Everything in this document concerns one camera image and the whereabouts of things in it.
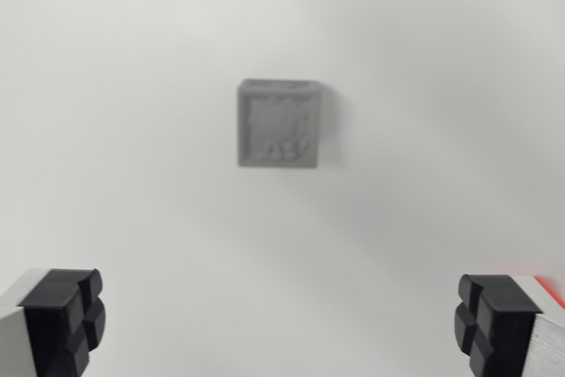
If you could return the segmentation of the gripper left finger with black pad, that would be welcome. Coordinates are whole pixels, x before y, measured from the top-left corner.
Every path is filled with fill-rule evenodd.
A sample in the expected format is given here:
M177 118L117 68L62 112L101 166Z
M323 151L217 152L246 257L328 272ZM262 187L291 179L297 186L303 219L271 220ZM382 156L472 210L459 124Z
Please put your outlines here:
M1 375L79 377L106 324L94 269L30 268L1 294Z

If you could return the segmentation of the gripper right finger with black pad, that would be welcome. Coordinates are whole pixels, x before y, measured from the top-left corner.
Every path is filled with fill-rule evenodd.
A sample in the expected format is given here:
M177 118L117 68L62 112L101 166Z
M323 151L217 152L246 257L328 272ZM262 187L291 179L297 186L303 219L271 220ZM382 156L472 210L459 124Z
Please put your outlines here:
M463 275L455 337L478 377L564 376L564 299L539 276Z

